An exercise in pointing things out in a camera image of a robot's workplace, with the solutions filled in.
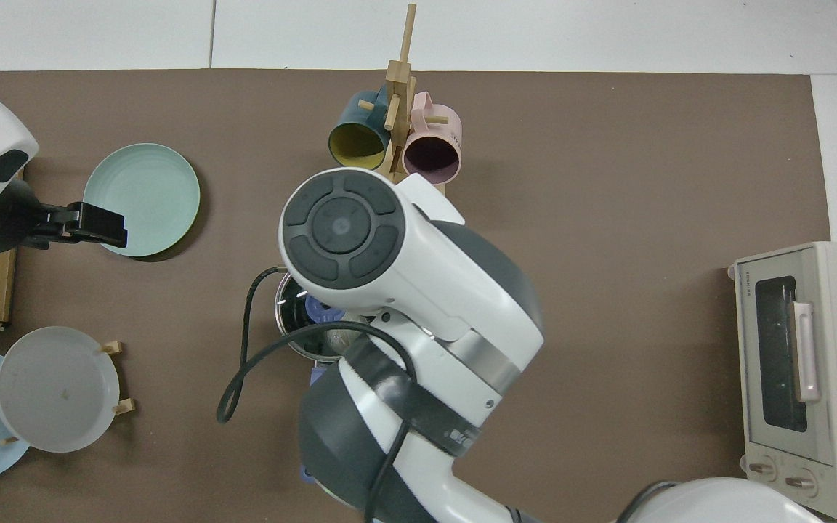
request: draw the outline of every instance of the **blue lid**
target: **blue lid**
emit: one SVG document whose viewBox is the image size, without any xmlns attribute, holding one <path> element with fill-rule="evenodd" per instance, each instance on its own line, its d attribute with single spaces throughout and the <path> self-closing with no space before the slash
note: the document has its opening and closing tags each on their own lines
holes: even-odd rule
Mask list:
<svg viewBox="0 0 837 523">
<path fill-rule="evenodd" d="M 326 323 L 329 321 L 339 321 L 344 317 L 344 311 L 329 307 L 315 298 L 312 294 L 306 294 L 305 297 L 305 312 L 312 318 L 315 323 Z"/>
</svg>

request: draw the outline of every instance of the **pink mug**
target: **pink mug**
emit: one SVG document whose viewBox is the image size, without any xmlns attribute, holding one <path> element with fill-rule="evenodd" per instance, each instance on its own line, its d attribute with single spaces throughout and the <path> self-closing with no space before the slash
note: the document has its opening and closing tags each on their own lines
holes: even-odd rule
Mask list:
<svg viewBox="0 0 837 523">
<path fill-rule="evenodd" d="M 433 185 L 450 182 L 461 170 L 461 117 L 432 103 L 428 92 L 416 94 L 411 117 L 412 132 L 403 148 L 405 173 L 418 172 Z"/>
</svg>

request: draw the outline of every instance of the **oven window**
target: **oven window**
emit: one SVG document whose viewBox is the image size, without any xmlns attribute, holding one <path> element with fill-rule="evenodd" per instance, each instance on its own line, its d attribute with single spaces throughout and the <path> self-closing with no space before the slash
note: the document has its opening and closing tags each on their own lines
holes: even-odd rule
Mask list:
<svg viewBox="0 0 837 523">
<path fill-rule="evenodd" d="M 790 305 L 796 299 L 793 277 L 758 281 L 754 286 L 761 350 L 761 400 L 764 421 L 776 427 L 806 431 L 806 405 L 793 387 L 793 331 Z"/>
</svg>

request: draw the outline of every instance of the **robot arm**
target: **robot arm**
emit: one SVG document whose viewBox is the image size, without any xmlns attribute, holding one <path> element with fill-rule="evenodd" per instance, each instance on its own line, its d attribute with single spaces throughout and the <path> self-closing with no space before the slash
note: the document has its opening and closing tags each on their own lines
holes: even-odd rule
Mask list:
<svg viewBox="0 0 837 523">
<path fill-rule="evenodd" d="M 372 326 L 398 341 L 414 367 L 413 380 L 385 341 L 360 338 L 312 385 L 299 446 L 323 489 L 365 510 L 392 454 L 376 501 L 385 523 L 537 523 L 451 470 L 544 339 L 538 299 L 518 267 L 465 228 L 421 177 L 392 185 L 355 168 L 326 170 L 293 193 L 279 246 L 306 291 L 376 317 Z M 642 496 L 618 523 L 658 521 L 818 519 L 769 487 L 705 479 Z"/>
<path fill-rule="evenodd" d="M 125 219 L 85 202 L 42 205 L 16 178 L 38 152 L 27 128 L 0 103 L 0 252 L 18 245 L 47 248 L 49 242 L 99 242 L 125 247 Z"/>
</svg>

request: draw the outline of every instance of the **brown mat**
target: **brown mat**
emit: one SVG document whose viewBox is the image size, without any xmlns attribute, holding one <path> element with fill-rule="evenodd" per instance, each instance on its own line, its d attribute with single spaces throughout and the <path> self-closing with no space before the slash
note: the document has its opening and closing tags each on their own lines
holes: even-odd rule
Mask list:
<svg viewBox="0 0 837 523">
<path fill-rule="evenodd" d="M 0 73 L 0 100 L 41 145 L 26 179 L 82 198 L 135 142 L 186 156 L 203 190 L 162 261 L 93 245 L 21 249 L 0 353 L 44 325 L 119 338 L 139 403 L 91 447 L 30 450 L 0 476 L 0 521 L 355 523 L 299 480 L 308 361 L 273 355 L 235 419 L 243 298 L 279 262 L 290 192 L 333 166 L 328 130 L 382 72 Z M 528 272 L 547 342 L 458 461 L 459 477 L 545 523 L 614 519 L 655 479 L 737 476 L 743 451 L 733 259 L 828 239 L 809 78 L 717 74 L 418 73 L 464 122 L 448 196 Z M 276 337 L 265 282 L 253 347 Z"/>
</svg>

